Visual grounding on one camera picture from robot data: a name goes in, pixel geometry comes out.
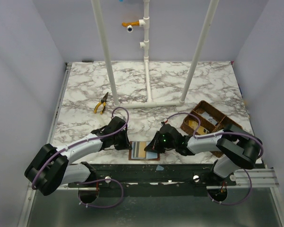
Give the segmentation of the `brown leather card holder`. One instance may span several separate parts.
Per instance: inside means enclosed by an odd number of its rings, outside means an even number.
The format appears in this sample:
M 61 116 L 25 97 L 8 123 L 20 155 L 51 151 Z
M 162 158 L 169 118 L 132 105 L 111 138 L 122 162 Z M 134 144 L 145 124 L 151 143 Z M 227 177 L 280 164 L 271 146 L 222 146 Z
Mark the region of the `brown leather card holder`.
M 149 143 L 149 141 L 130 141 L 132 149 L 129 150 L 128 159 L 133 161 L 159 161 L 159 154 L 144 150 Z

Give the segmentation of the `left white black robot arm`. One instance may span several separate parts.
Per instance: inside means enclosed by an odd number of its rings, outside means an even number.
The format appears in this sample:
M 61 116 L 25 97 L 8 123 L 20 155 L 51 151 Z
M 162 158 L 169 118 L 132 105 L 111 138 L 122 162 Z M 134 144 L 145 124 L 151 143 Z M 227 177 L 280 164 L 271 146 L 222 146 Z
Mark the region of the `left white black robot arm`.
M 125 120 L 115 116 L 108 125 L 92 130 L 86 137 L 69 145 L 43 145 L 26 168 L 25 177 L 44 196 L 50 195 L 63 184 L 85 182 L 89 178 L 94 180 L 96 173 L 91 165 L 74 162 L 111 146 L 116 150 L 130 149 L 125 123 Z

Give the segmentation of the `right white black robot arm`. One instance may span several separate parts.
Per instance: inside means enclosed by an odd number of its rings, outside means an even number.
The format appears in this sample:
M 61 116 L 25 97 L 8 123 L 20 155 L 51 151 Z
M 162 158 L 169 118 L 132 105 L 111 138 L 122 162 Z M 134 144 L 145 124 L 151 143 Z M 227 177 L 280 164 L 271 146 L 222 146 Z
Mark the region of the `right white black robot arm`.
M 214 162 L 208 174 L 208 178 L 221 181 L 238 169 L 253 169 L 256 160 L 263 154 L 263 143 L 233 124 L 199 136 L 182 135 L 170 124 L 164 124 L 144 150 L 160 154 L 167 149 L 173 149 L 183 156 L 222 152 L 223 157 Z

